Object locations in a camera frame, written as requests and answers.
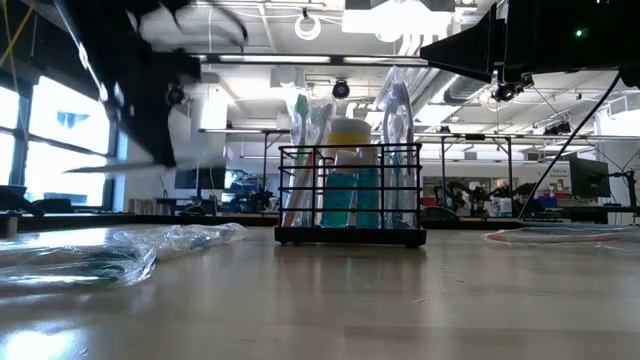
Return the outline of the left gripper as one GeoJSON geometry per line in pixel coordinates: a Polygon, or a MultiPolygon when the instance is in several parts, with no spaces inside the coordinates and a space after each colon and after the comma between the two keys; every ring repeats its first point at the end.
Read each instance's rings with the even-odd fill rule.
{"type": "MultiPolygon", "coordinates": [[[[183,49],[116,49],[107,56],[107,114],[169,111],[184,99],[184,87],[199,81],[200,61],[183,49]]],[[[155,164],[177,165],[167,115],[134,118],[129,135],[155,164]]]]}

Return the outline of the black computer monitor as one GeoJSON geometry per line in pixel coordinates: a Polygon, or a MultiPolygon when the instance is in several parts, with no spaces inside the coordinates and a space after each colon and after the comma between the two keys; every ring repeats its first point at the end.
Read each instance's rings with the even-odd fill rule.
{"type": "Polygon", "coordinates": [[[574,196],[607,198],[611,195],[606,162],[574,158],[569,161],[569,171],[574,196]]]}

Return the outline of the white ceiling light panel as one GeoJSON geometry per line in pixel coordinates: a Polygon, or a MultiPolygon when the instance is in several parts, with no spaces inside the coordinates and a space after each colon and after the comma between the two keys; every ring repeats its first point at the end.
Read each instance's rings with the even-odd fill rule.
{"type": "Polygon", "coordinates": [[[455,13],[455,0],[383,0],[365,9],[345,0],[342,31],[362,34],[422,33],[446,25],[455,13]]]}

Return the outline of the black background workstation frame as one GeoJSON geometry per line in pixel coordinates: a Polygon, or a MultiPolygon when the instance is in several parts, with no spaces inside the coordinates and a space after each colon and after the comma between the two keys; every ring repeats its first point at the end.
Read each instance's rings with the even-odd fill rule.
{"type": "Polygon", "coordinates": [[[258,128],[231,128],[231,129],[207,129],[207,128],[200,128],[198,130],[199,133],[206,133],[206,134],[224,134],[224,135],[234,135],[234,134],[240,134],[240,135],[261,135],[263,137],[263,154],[260,157],[260,159],[262,160],[262,164],[263,164],[263,168],[262,168],[262,176],[263,176],[263,188],[266,188],[266,167],[267,167],[267,160],[269,158],[268,156],[268,149],[275,144],[276,142],[278,142],[278,140],[274,140],[273,142],[269,141],[269,136],[270,135],[277,135],[278,137],[281,137],[283,135],[290,135],[291,131],[288,129],[273,129],[273,128],[266,128],[266,129],[258,129],[258,128]]]}
{"type": "Polygon", "coordinates": [[[404,142],[391,143],[386,136],[376,144],[379,150],[381,177],[381,201],[386,211],[420,212],[423,206],[423,180],[421,172],[423,162],[440,162],[441,189],[446,191],[446,153],[450,147],[465,143],[481,145],[493,141],[493,146],[501,151],[504,159],[484,159],[486,163],[506,163],[509,180],[508,190],[512,189],[513,153],[510,136],[480,133],[455,134],[431,133],[411,135],[404,142]]]}

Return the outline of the black aluminium table frame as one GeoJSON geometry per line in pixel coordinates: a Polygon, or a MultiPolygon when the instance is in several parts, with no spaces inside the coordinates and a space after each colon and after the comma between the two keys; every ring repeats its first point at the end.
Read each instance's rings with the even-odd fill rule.
{"type": "MultiPolygon", "coordinates": [[[[20,213],[0,213],[0,238],[15,235],[19,232],[54,231],[69,229],[102,228],[109,226],[128,225],[220,225],[237,223],[245,227],[275,227],[277,216],[171,216],[171,215],[135,215],[135,214],[46,214],[36,217],[20,213]]],[[[596,229],[603,231],[626,231],[640,234],[639,225],[596,225],[581,223],[553,223],[506,220],[461,220],[461,221],[432,221],[422,222],[422,227],[428,230],[456,230],[456,231],[498,231],[523,227],[562,227],[581,230],[596,229]]]]}

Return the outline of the yellow canister with white lid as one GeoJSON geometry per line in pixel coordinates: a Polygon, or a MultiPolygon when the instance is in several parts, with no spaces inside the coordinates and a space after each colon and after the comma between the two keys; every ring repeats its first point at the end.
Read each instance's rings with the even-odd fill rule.
{"type": "Polygon", "coordinates": [[[329,132],[323,144],[325,157],[333,161],[325,161],[326,165],[360,165],[358,149],[369,144],[371,126],[364,120],[336,117],[331,120],[329,132]]]}

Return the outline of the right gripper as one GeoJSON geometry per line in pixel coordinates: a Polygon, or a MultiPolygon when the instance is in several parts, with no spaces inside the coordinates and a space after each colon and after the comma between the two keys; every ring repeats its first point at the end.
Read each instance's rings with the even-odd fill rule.
{"type": "MultiPolygon", "coordinates": [[[[420,49],[430,67],[490,83],[497,6],[474,26],[420,49]]],[[[640,66],[640,0],[509,0],[504,66],[574,71],[640,66]]]]}

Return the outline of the long ceiling light bar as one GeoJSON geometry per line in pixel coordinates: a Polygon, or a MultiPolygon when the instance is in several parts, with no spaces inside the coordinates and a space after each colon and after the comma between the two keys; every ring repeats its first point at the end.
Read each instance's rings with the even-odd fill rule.
{"type": "Polygon", "coordinates": [[[197,54],[203,64],[229,65],[321,65],[321,66],[365,66],[365,67],[428,67],[429,63],[412,56],[366,56],[366,55],[286,55],[286,54],[197,54]]]}

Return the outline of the blue toothbrush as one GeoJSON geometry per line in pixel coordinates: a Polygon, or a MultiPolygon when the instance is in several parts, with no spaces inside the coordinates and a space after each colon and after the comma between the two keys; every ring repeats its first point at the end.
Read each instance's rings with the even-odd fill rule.
{"type": "Polygon", "coordinates": [[[75,245],[44,244],[39,242],[2,242],[0,243],[0,261],[28,261],[45,256],[58,257],[126,257],[135,256],[137,250],[128,246],[113,244],[75,245]]]}
{"type": "Polygon", "coordinates": [[[385,226],[414,229],[416,220],[416,150],[413,143],[413,112],[402,72],[391,70],[381,142],[385,144],[385,226]]]}
{"type": "Polygon", "coordinates": [[[165,261],[245,240],[249,237],[249,231],[237,223],[193,224],[119,231],[113,237],[118,241],[148,247],[155,251],[158,261],[165,261]]]}

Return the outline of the large window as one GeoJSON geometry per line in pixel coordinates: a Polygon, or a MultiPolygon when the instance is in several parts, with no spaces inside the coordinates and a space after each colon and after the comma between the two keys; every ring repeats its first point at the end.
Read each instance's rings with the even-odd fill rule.
{"type": "Polygon", "coordinates": [[[121,210],[123,177],[78,170],[124,160],[126,150],[126,138],[94,99],[45,76],[0,74],[0,185],[23,187],[29,201],[121,210]]]}

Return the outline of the orange toothbrush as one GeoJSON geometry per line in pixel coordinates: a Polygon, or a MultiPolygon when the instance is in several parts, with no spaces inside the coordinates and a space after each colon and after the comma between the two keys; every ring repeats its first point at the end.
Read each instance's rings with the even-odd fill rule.
{"type": "Polygon", "coordinates": [[[300,190],[300,187],[310,187],[312,183],[312,149],[311,146],[321,145],[327,138],[331,119],[335,115],[335,101],[330,97],[309,100],[299,94],[293,107],[291,124],[291,145],[288,152],[294,155],[293,177],[289,185],[294,190],[289,191],[283,212],[283,227],[307,227],[312,223],[309,211],[312,200],[311,190],[300,190]]]}

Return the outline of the silver ventilation duct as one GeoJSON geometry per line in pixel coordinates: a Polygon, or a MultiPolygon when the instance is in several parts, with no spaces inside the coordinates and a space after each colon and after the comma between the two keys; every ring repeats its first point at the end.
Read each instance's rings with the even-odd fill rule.
{"type": "Polygon", "coordinates": [[[483,92],[489,83],[470,77],[457,76],[443,94],[443,100],[449,104],[462,104],[471,101],[483,92]]]}

